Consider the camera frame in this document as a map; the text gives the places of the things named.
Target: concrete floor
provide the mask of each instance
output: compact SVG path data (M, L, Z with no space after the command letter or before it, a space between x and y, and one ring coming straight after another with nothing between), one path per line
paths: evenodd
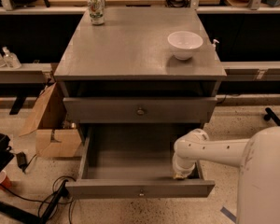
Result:
M250 138L256 132L275 126L263 120L265 107L270 107L280 118L280 95L241 95L218 97L219 101L210 122L204 129L211 140ZM35 154L35 133L18 137L21 127L34 104L29 99L18 115L10 116L13 99L0 99L0 133L11 139L16 153L23 151L30 160ZM52 192L54 181L62 176L77 177L79 158L36 158L24 174L16 159L6 167L15 193L29 199L44 200ZM72 223L178 223L178 224L231 224L220 211L222 207L236 215L238 169L202 161L205 179L215 180L216 186L207 198L187 199L107 199L77 200L72 213ZM18 206L37 215L39 203L31 203L0 190L0 201ZM69 223L69 206L59 205L49 223ZM0 223L19 223L0 214Z

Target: bowl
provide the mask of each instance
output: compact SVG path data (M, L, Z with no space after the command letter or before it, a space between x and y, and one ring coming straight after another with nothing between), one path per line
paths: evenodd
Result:
M203 44L203 39L192 32L178 31L168 35L170 50L178 60L191 58Z

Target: soda can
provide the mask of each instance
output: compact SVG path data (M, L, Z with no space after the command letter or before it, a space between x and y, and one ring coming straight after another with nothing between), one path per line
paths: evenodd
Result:
M88 10L93 25L101 25L105 22L102 0L88 0Z

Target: robotic hand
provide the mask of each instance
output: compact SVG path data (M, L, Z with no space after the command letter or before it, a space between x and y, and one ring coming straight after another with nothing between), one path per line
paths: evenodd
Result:
M280 127L229 141L209 141L205 131L193 130L175 142L175 177L191 174L196 160L240 168L238 224L280 224Z

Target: metal tabletop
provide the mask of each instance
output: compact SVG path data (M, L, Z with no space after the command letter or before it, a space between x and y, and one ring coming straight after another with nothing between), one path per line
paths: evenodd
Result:
M191 31L203 38L194 57L179 61L167 36ZM57 80L215 79L226 76L196 11L191 8L108 7L105 24L86 11L55 72Z

